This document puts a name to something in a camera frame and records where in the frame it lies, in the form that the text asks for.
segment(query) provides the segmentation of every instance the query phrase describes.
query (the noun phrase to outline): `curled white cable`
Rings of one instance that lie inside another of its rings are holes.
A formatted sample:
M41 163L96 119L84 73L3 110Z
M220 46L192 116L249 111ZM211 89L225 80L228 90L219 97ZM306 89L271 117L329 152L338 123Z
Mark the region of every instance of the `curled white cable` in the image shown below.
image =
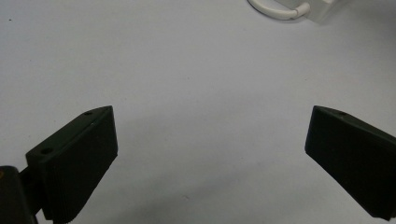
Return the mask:
M259 3L258 0L248 0L248 2L258 11L260 11L260 13L282 21L297 19L308 13L311 9L311 6L309 6L309 4L306 2L300 4L294 10L279 10L269 8Z

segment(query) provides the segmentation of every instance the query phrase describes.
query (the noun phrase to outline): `black plastic part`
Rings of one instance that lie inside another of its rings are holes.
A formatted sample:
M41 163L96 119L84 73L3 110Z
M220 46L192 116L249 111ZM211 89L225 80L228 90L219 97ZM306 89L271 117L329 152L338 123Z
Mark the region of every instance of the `black plastic part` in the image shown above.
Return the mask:
M46 219L72 221L117 157L111 106L73 119L26 154L29 178L42 187Z
M396 138L345 112L315 106L306 153L371 216L396 212Z
M20 173L12 166L0 166L0 218L0 223L5 224L35 224Z

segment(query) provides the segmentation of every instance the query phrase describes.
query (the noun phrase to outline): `white plastic device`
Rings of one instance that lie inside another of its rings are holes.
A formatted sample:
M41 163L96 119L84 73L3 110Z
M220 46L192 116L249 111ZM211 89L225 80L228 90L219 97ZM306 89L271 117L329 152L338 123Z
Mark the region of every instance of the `white plastic device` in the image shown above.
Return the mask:
M306 16L311 21L321 22L337 0L276 0L290 10L267 7L261 3L261 0L248 1L261 13L278 20L291 20Z

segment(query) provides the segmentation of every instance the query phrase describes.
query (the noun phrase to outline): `white table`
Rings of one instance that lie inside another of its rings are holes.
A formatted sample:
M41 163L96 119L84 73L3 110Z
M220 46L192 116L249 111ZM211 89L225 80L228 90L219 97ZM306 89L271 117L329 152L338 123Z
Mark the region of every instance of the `white table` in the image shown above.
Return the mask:
M388 223L304 141L313 105L396 134L395 10L344 1L318 25L244 0L3 0L0 164L113 105L119 156L73 224Z

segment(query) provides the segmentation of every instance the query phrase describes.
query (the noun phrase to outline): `screw hole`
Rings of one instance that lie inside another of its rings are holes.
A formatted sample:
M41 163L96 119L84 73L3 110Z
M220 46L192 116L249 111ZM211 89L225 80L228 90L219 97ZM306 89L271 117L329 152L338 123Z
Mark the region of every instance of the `screw hole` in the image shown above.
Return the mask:
M48 154L50 154L52 151L53 151L53 148L47 147L47 148L41 149L40 152L41 152L41 154L43 154L43 155L48 155Z

